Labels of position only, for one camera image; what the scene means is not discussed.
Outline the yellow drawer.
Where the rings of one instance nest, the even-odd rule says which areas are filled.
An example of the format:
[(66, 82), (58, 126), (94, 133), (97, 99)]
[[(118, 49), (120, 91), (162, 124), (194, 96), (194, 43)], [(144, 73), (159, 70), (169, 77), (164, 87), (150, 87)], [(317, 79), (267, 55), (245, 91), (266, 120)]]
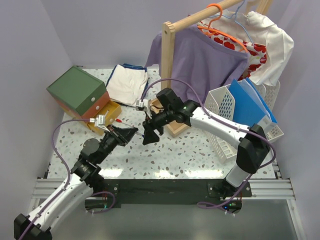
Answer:
[(95, 103), (83, 115), (77, 115), (77, 118), (85, 120), (97, 118), (98, 115), (102, 115), (105, 117), (104, 125), (108, 126), (119, 117), (121, 112), (121, 106), (118, 103), (109, 100), (104, 106), (102, 102)]

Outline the green drawer box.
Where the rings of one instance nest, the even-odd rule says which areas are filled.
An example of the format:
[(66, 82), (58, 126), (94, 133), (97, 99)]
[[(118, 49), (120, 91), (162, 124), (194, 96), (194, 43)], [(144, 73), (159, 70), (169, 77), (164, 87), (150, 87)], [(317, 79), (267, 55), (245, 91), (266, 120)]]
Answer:
[(79, 114), (89, 107), (92, 97), (99, 99), (105, 92), (105, 83), (77, 66), (71, 67), (47, 91)]

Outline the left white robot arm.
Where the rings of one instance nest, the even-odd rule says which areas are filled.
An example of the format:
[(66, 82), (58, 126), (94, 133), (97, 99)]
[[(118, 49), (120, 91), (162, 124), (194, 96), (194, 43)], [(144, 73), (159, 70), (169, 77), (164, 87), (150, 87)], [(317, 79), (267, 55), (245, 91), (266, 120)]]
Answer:
[(18, 215), (13, 223), (16, 240), (51, 240), (53, 231), (75, 208), (104, 190), (100, 164), (117, 147), (126, 146), (138, 132), (136, 127), (109, 125), (101, 139), (87, 139), (77, 162), (67, 170), (62, 184), (37, 208)]

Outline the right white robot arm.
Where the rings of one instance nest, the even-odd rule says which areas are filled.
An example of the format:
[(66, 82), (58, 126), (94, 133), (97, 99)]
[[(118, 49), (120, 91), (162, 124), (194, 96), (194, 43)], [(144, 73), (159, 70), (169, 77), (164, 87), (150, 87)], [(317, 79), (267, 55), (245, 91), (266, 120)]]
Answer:
[(170, 88), (161, 90), (156, 98), (162, 106), (158, 112), (151, 109), (147, 99), (136, 101), (136, 110), (145, 112), (143, 145), (157, 143), (164, 133), (164, 126), (177, 122), (209, 132), (237, 149), (235, 165), (221, 183), (213, 186), (219, 195), (235, 196), (241, 190), (241, 184), (257, 172), (271, 150), (265, 141), (265, 132), (258, 124), (248, 127), (227, 120), (194, 100), (182, 101)]

